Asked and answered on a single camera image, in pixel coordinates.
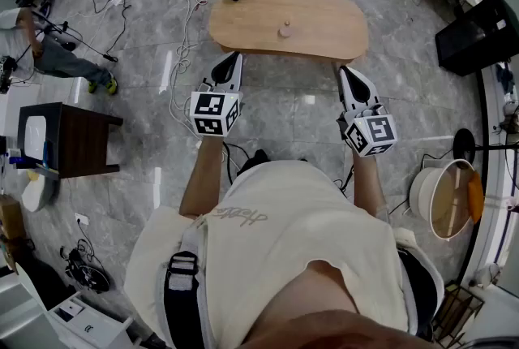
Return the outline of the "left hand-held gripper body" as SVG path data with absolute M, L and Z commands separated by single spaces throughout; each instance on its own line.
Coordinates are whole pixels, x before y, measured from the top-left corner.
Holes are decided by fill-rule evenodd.
M 241 108 L 240 84 L 202 83 L 191 93 L 189 119 L 199 136 L 228 136 Z

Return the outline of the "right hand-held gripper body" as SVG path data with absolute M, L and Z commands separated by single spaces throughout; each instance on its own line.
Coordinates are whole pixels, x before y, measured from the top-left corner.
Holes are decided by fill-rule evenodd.
M 380 103 L 343 112 L 337 123 L 341 138 L 360 157 L 385 153 L 398 141 L 394 118 Z

